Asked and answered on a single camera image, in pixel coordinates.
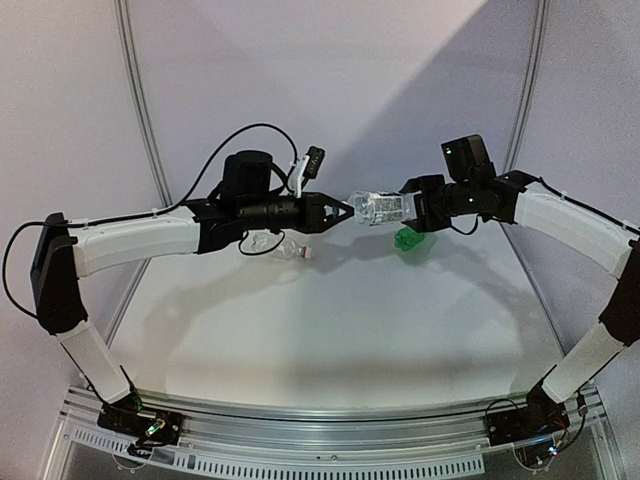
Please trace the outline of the aluminium wall post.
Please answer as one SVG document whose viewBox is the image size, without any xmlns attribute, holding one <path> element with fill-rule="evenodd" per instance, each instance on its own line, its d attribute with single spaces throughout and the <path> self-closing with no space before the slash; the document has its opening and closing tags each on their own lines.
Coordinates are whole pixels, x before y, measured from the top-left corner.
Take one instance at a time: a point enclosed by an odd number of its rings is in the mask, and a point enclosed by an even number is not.
<svg viewBox="0 0 640 480">
<path fill-rule="evenodd" d="M 523 80 L 516 115 L 507 144 L 505 165 L 503 168 L 504 173 L 514 169 L 524 140 L 526 126 L 533 105 L 536 83 L 542 63 L 549 9 L 549 0 L 540 0 L 536 2 L 534 25 L 532 29 L 529 53 L 527 56 L 525 78 Z"/>
<path fill-rule="evenodd" d="M 115 0 L 115 16 L 127 81 L 151 177 L 163 206 L 173 203 L 148 107 L 134 38 L 130 2 Z"/>
</svg>

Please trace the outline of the crushed clear bottle red label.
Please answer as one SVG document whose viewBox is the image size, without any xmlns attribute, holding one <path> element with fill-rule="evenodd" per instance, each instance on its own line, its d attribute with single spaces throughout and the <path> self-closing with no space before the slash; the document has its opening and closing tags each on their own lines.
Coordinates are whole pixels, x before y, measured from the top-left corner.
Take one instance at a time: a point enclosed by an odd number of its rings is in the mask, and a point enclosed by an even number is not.
<svg viewBox="0 0 640 480">
<path fill-rule="evenodd" d="M 251 253 L 257 255 L 271 255 L 282 260 L 308 260 L 312 256 L 309 246 L 298 243 L 284 233 L 271 232 L 255 233 L 251 241 Z"/>
</svg>

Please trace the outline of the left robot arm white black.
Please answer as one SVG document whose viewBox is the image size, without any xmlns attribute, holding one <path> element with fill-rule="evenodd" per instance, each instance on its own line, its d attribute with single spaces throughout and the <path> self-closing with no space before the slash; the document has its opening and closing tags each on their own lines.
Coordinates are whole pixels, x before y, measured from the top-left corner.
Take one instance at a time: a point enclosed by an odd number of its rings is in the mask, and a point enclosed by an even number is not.
<svg viewBox="0 0 640 480">
<path fill-rule="evenodd" d="M 354 215 L 344 202 L 304 192 L 305 181 L 316 176 L 323 158 L 323 150 L 310 148 L 294 162 L 284 187 L 272 189 L 270 177 L 278 170 L 272 156 L 240 151 L 225 160 L 222 179 L 208 197 L 175 209 L 79 225 L 60 213 L 47 217 L 30 272 L 36 318 L 57 338 L 97 397 L 110 405 L 111 419 L 126 433 L 141 433 L 149 415 L 134 401 L 134 386 L 89 322 L 79 280 L 148 258 L 219 251 L 253 230 L 323 233 Z"/>
</svg>

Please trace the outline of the left aluminium wall post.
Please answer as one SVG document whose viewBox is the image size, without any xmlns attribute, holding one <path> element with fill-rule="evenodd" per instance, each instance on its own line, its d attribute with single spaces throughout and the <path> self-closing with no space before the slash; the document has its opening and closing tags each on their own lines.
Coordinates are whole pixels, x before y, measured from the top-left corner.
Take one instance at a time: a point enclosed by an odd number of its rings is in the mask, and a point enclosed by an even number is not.
<svg viewBox="0 0 640 480">
<path fill-rule="evenodd" d="M 127 81 L 151 177 L 163 206 L 173 203 L 148 107 L 134 38 L 130 2 L 115 0 L 115 16 Z"/>
</svg>

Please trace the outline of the right aluminium wall post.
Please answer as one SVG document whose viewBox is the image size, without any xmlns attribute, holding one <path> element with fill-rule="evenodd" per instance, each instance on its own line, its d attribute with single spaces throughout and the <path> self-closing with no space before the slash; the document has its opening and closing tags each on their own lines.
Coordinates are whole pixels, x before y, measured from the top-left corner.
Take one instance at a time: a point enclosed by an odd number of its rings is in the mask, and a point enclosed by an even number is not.
<svg viewBox="0 0 640 480">
<path fill-rule="evenodd" d="M 525 78 L 523 80 L 516 115 L 507 144 L 505 165 L 503 168 L 504 173 L 514 169 L 524 140 L 526 126 L 533 105 L 536 83 L 542 63 L 549 9 L 549 0 L 540 0 L 536 2 L 534 25 L 532 29 L 529 53 L 527 56 Z"/>
</svg>

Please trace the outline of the green plastic bottle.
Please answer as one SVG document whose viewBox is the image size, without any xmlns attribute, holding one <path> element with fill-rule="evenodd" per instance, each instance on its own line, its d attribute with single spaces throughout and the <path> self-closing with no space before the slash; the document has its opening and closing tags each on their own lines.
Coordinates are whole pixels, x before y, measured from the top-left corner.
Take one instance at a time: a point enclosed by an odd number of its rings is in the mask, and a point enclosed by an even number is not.
<svg viewBox="0 0 640 480">
<path fill-rule="evenodd" d="M 411 227 L 405 226 L 395 233 L 394 247 L 399 251 L 408 252 L 421 245 L 427 236 L 427 233 L 416 232 Z"/>
</svg>

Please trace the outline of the aluminium front rail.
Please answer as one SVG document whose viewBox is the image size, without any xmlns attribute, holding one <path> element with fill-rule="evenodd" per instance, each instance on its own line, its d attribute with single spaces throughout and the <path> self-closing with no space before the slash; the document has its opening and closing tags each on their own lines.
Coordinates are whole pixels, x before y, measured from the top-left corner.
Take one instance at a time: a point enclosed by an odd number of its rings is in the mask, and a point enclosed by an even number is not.
<svg viewBox="0 0 640 480">
<path fill-rule="evenodd" d="M 46 479 L 621 479 L 608 418 L 595 388 L 574 401 L 568 429 L 502 445 L 489 414 L 519 396 L 439 406 L 294 409 L 147 392 L 184 415 L 178 440 L 135 458 L 129 440 L 98 427 L 98 401 L 71 388 L 43 471 Z"/>
</svg>

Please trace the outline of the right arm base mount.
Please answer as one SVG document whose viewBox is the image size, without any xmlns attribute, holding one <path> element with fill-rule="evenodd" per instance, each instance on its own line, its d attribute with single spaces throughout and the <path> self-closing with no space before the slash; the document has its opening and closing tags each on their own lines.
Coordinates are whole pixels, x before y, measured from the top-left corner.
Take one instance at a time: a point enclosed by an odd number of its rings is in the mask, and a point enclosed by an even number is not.
<svg viewBox="0 0 640 480">
<path fill-rule="evenodd" d="M 586 424 L 588 407 L 585 396 L 576 396 L 580 425 L 573 435 L 569 414 L 564 406 L 546 419 L 535 419 L 529 406 L 519 407 L 513 400 L 492 401 L 484 411 L 483 424 L 491 446 L 513 444 L 513 455 L 525 470 L 536 473 L 548 468 L 553 460 L 580 438 Z"/>
</svg>

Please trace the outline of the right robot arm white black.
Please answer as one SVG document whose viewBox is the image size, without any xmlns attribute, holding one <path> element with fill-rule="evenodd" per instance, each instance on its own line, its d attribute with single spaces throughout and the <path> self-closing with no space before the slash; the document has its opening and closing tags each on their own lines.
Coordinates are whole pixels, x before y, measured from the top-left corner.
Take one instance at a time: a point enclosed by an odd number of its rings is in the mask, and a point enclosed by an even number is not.
<svg viewBox="0 0 640 480">
<path fill-rule="evenodd" d="M 552 424 L 566 400 L 596 377 L 619 354 L 639 342 L 639 228 L 621 221 L 542 177 L 521 170 L 500 173 L 483 138 L 471 135 L 440 147 L 447 172 L 413 177 L 401 191 L 412 211 L 405 225 L 417 232 L 452 228 L 457 217 L 473 216 L 531 233 L 550 252 L 536 260 L 525 255 L 536 280 L 543 267 L 556 269 L 561 292 L 578 283 L 570 279 L 585 264 L 607 281 L 599 298 L 603 310 L 593 326 L 575 339 L 562 359 L 531 388 L 517 427 L 537 436 Z"/>
</svg>

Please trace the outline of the clear labelled water bottle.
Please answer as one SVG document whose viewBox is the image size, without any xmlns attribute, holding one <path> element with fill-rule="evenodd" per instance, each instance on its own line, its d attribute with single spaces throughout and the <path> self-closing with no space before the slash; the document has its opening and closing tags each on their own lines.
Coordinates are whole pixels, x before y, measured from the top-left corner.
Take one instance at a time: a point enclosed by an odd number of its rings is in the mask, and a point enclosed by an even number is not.
<svg viewBox="0 0 640 480">
<path fill-rule="evenodd" d="M 413 194 L 356 191 L 347 203 L 354 210 L 355 221 L 365 226 L 404 223 L 417 218 Z"/>
</svg>

